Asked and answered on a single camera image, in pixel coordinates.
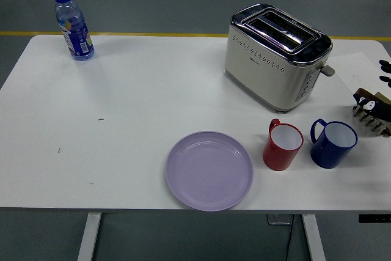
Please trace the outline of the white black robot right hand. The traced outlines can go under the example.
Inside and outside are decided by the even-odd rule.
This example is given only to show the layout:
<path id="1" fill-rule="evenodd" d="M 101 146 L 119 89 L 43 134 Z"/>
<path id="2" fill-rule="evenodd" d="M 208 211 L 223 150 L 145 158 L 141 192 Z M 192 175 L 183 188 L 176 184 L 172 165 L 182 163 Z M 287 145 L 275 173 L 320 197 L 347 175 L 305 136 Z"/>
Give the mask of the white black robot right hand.
<path id="1" fill-rule="evenodd" d="M 381 65 L 382 71 L 390 74 L 390 62 L 379 60 L 379 64 Z M 390 76 L 381 75 L 379 76 L 379 79 L 382 82 L 387 83 L 390 88 Z M 356 101 L 356 105 L 362 108 L 366 114 L 371 115 L 376 119 L 390 122 L 390 103 L 371 94 L 363 88 L 358 88 L 353 94 L 353 97 Z"/>

